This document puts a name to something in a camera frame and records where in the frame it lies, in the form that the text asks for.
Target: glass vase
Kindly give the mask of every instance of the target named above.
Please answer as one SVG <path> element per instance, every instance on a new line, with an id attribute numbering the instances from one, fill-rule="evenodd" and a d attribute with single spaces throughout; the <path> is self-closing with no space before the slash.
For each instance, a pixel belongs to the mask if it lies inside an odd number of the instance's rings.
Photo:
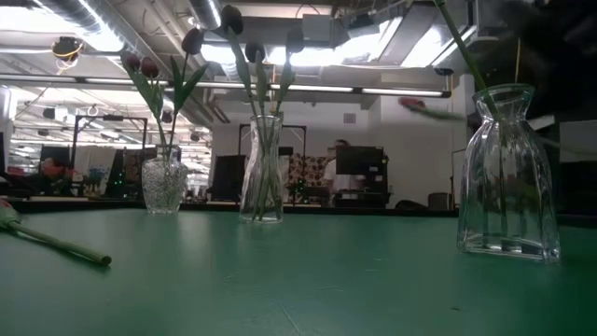
<path id="1" fill-rule="evenodd" d="M 280 223 L 283 220 L 282 174 L 278 166 L 281 129 L 279 118 L 251 118 L 251 157 L 244 171 L 242 222 Z"/>
<path id="2" fill-rule="evenodd" d="M 483 124 L 466 149 L 461 251 L 560 259 L 548 159 L 525 119 L 533 93 L 530 86 L 512 84 L 473 97 Z"/>
<path id="3" fill-rule="evenodd" d="M 176 157 L 178 148 L 157 147 L 158 157 L 143 162 L 142 185 L 147 212 L 175 214 L 187 190 L 187 167 Z"/>

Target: desk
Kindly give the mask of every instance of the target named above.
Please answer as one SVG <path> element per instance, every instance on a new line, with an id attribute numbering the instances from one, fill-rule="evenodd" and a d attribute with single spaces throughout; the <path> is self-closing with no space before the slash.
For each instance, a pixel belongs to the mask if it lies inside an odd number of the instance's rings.
<path id="1" fill-rule="evenodd" d="M 545 266 L 457 253 L 456 218 L 237 216 L 26 215 L 114 262 L 0 233 L 1 334 L 597 334 L 597 230 L 562 228 L 562 265 Z"/>

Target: table surface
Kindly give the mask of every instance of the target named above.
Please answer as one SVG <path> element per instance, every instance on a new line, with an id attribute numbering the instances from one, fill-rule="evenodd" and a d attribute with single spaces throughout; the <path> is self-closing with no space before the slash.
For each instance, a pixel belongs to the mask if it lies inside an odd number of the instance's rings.
<path id="1" fill-rule="evenodd" d="M 455 218 L 144 210 L 25 216 L 102 268 L 0 233 L 8 335 L 595 335 L 597 230 L 560 265 L 455 250 Z"/>

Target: dark purple tulip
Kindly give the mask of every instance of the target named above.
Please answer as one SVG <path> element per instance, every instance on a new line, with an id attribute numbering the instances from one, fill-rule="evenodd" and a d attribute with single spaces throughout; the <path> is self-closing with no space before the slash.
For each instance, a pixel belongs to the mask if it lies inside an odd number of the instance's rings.
<path id="1" fill-rule="evenodd" d="M 257 60 L 257 52 L 261 53 L 261 58 L 265 59 L 265 48 L 260 43 L 247 43 L 244 47 L 244 56 L 249 60 L 250 63 L 254 63 Z"/>
<path id="2" fill-rule="evenodd" d="M 243 14 L 241 11 L 231 5 L 225 5 L 222 8 L 222 29 L 228 33 L 228 28 L 232 29 L 232 32 L 236 35 L 243 33 Z"/>
<path id="3" fill-rule="evenodd" d="M 152 59 L 144 57 L 141 60 L 141 73 L 147 78 L 157 78 L 160 75 L 160 69 Z"/>
<path id="4" fill-rule="evenodd" d="M 139 71 L 139 68 L 141 67 L 139 56 L 128 51 L 125 51 L 124 54 L 124 62 L 132 69 L 132 71 Z"/>
<path id="5" fill-rule="evenodd" d="M 189 55 L 197 55 L 203 45 L 203 32 L 197 28 L 188 31 L 183 39 L 183 50 Z"/>
<path id="6" fill-rule="evenodd" d="M 286 35 L 286 52 L 298 53 L 305 49 L 305 34 L 300 27 L 291 29 Z"/>

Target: clear glass vase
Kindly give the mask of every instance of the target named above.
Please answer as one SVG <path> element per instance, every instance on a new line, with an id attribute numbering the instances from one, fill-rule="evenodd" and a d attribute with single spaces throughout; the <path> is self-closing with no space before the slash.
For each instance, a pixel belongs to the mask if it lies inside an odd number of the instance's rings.
<path id="1" fill-rule="evenodd" d="M 143 162 L 142 184 L 147 212 L 152 215 L 175 214 L 187 190 L 187 167 L 170 151 L 157 147 L 158 157 Z"/>
<path id="2" fill-rule="evenodd" d="M 242 222 L 280 223 L 283 220 L 282 174 L 278 166 L 281 129 L 279 118 L 251 118 L 251 157 L 244 171 Z"/>
<path id="3" fill-rule="evenodd" d="M 483 124 L 466 149 L 461 251 L 560 259 L 547 155 L 525 120 L 533 93 L 530 86 L 512 84 L 473 97 Z"/>

